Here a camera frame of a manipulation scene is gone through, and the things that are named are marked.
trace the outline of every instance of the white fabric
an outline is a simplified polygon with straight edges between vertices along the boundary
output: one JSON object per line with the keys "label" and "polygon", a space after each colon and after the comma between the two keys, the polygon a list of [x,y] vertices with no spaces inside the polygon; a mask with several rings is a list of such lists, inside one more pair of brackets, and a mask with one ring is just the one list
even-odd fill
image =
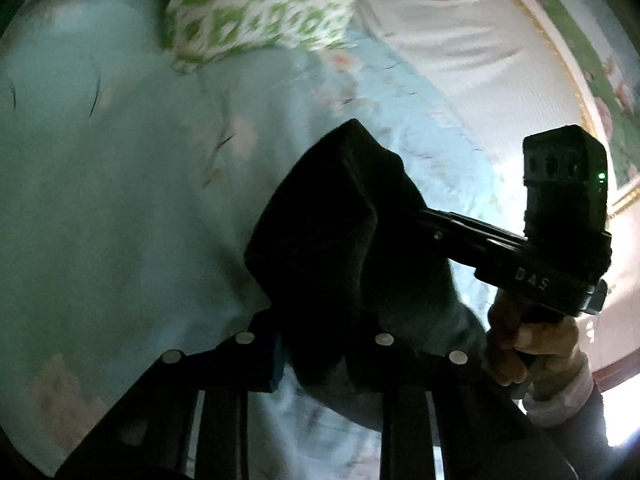
{"label": "white fabric", "polygon": [[544,36],[512,0],[357,0],[355,19],[449,99],[505,181],[509,228],[521,231],[523,138],[581,122]]}
{"label": "white fabric", "polygon": [[529,420],[540,428],[552,428],[562,424],[578,413],[589,399],[593,391],[593,377],[589,370],[589,361],[584,352],[580,373],[569,385],[545,402],[533,400],[530,394],[522,399],[522,405]]}

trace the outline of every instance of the brown wooden edge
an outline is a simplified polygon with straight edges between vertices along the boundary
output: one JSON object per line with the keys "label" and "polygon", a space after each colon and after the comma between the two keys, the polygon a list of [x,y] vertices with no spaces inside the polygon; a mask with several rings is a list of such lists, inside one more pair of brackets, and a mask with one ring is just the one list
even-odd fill
{"label": "brown wooden edge", "polygon": [[593,373],[593,380],[601,392],[606,392],[640,374],[640,348],[609,366]]}

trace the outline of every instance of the screw head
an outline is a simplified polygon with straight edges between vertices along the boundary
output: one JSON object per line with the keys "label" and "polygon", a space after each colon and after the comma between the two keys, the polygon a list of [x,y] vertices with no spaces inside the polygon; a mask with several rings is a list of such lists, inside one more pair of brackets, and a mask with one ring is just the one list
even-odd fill
{"label": "screw head", "polygon": [[449,354],[449,361],[451,361],[455,365],[463,365],[466,364],[467,361],[469,361],[469,358],[463,351],[454,350]]}
{"label": "screw head", "polygon": [[179,350],[167,350],[161,359],[164,364],[172,365],[182,359],[182,353]]}
{"label": "screw head", "polygon": [[378,334],[376,336],[376,343],[380,346],[391,346],[394,343],[394,337],[391,334]]}
{"label": "screw head", "polygon": [[254,342],[255,334],[252,332],[240,332],[236,334],[236,343],[239,345],[250,345]]}

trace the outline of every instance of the green and white pillow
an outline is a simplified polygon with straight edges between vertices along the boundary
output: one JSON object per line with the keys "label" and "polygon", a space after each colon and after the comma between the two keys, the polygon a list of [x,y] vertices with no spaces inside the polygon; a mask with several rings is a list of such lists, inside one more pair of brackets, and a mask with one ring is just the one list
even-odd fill
{"label": "green and white pillow", "polygon": [[169,51],[178,67],[277,44],[321,50],[342,42],[354,0],[171,0]]}

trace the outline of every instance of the human hand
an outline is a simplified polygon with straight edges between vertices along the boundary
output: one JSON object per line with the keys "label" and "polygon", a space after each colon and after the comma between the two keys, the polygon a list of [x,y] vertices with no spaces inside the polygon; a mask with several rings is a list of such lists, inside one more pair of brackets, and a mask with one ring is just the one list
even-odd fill
{"label": "human hand", "polygon": [[[488,372],[503,386],[521,383],[530,375],[534,400],[549,400],[580,372],[584,356],[578,348],[578,326],[565,316],[557,324],[523,323],[525,309],[517,299],[500,291],[489,310]],[[527,370],[516,350],[539,356]]]}

